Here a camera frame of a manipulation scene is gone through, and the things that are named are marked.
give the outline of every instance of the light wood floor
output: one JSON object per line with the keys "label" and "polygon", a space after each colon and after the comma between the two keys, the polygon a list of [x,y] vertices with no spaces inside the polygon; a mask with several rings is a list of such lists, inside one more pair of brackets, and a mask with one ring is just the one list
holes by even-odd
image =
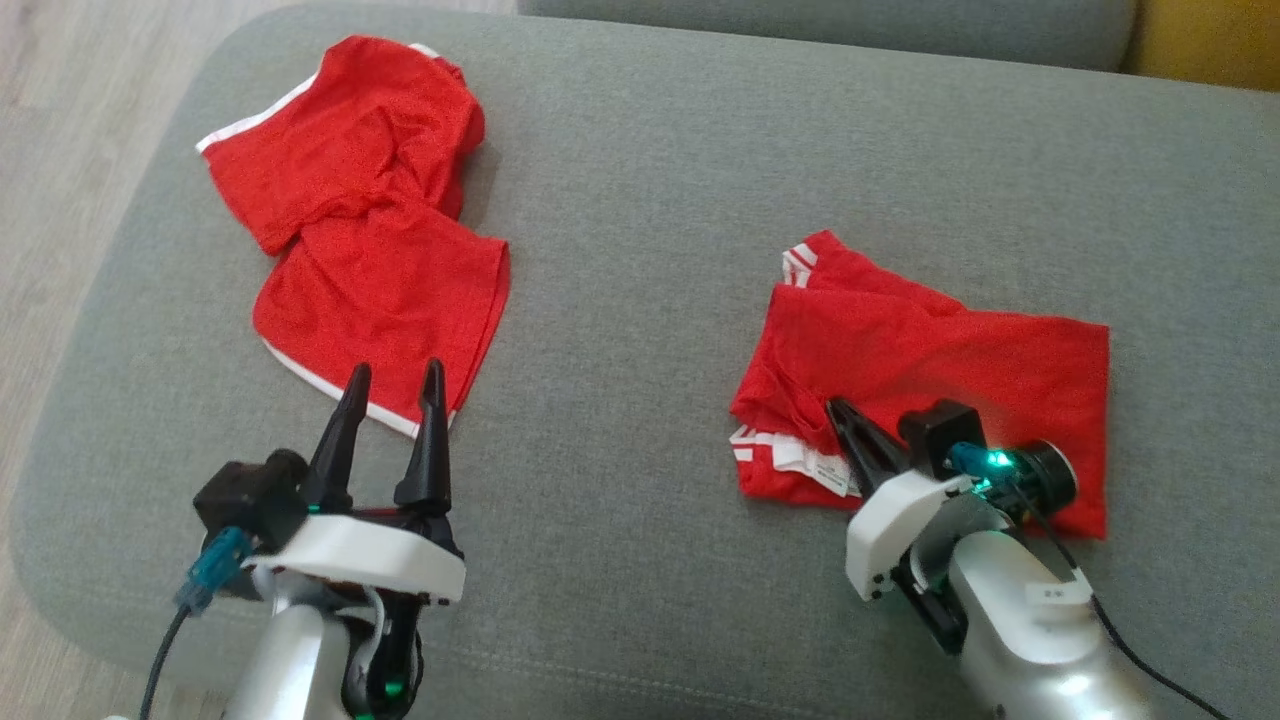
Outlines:
{"label": "light wood floor", "polygon": [[[77,307],[182,92],[223,37],[288,4],[0,1],[0,518]],[[417,4],[509,13],[513,0]],[[0,716],[136,717],[143,678],[45,625],[14,578],[3,520],[0,551]],[[152,717],[221,708],[164,685]]]}

